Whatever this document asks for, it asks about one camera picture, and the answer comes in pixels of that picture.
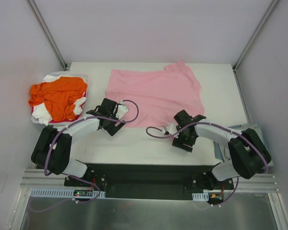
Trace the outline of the pink t shirt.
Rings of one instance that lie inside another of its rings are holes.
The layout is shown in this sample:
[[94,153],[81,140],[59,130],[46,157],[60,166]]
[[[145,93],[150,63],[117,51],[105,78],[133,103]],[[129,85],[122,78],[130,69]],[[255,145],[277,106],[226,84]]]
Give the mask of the pink t shirt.
[[126,127],[160,127],[173,123],[174,116],[185,110],[192,116],[203,115],[201,85],[192,69],[183,61],[158,71],[112,70],[106,98],[113,101],[132,100],[138,107],[126,103],[129,111]]

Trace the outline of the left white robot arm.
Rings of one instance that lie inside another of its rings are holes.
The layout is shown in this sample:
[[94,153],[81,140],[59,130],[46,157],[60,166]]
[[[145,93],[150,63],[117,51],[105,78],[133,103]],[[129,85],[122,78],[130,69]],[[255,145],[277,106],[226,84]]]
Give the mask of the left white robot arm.
[[46,174],[65,174],[75,176],[81,186],[87,186],[92,181],[88,166],[70,157],[72,144],[82,137],[98,131],[106,130],[111,136],[123,126],[122,117],[129,111],[123,101],[119,103],[103,99],[101,105],[75,122],[58,128],[46,126],[43,128],[31,155],[31,161],[41,168],[46,168]]

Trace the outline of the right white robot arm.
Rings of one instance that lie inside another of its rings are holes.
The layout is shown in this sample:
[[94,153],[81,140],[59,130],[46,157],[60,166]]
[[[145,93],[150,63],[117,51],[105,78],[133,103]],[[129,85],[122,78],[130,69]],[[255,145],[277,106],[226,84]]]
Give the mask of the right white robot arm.
[[232,177],[250,179],[259,172],[268,172],[271,156],[254,129],[236,130],[212,123],[203,115],[190,116],[185,110],[174,116],[177,126],[167,125],[174,135],[172,146],[192,152],[198,137],[207,138],[225,147],[230,160],[212,168],[206,184],[217,189]]

